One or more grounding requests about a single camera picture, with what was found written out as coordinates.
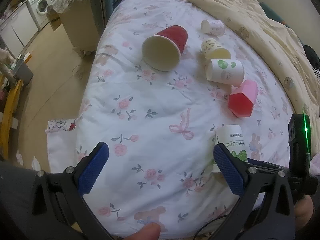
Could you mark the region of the person's right hand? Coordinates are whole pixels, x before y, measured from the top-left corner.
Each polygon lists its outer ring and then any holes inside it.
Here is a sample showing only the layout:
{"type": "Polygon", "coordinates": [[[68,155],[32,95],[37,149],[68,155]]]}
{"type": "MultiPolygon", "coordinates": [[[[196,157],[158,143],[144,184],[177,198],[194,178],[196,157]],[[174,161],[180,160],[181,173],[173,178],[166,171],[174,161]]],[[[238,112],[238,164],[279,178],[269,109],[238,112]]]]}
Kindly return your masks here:
{"type": "Polygon", "coordinates": [[[294,211],[296,219],[296,230],[302,229],[309,222],[313,215],[313,202],[309,195],[304,195],[296,202],[294,211]]]}

